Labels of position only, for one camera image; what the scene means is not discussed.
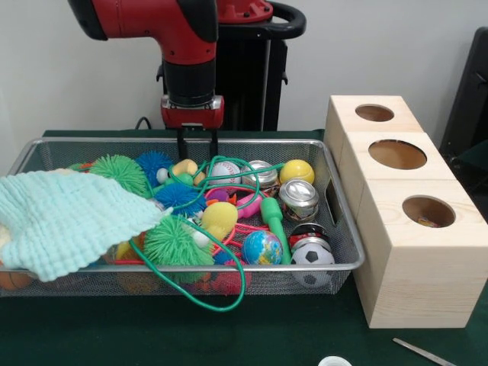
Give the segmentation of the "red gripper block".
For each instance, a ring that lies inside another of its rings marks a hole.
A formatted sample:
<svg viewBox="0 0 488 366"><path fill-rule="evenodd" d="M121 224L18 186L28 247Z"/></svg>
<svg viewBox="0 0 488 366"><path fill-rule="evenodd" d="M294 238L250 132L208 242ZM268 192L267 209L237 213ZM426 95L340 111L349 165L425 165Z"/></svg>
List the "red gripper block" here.
<svg viewBox="0 0 488 366"><path fill-rule="evenodd" d="M167 129L177 129L178 156L187 158L187 144L184 137L184 127L202 127L204 129L219 129L224 118L224 98L215 95L210 103L196 107L182 107L172 103L168 95L161 100L162 119ZM210 156L218 155L217 130L210 130Z"/></svg>

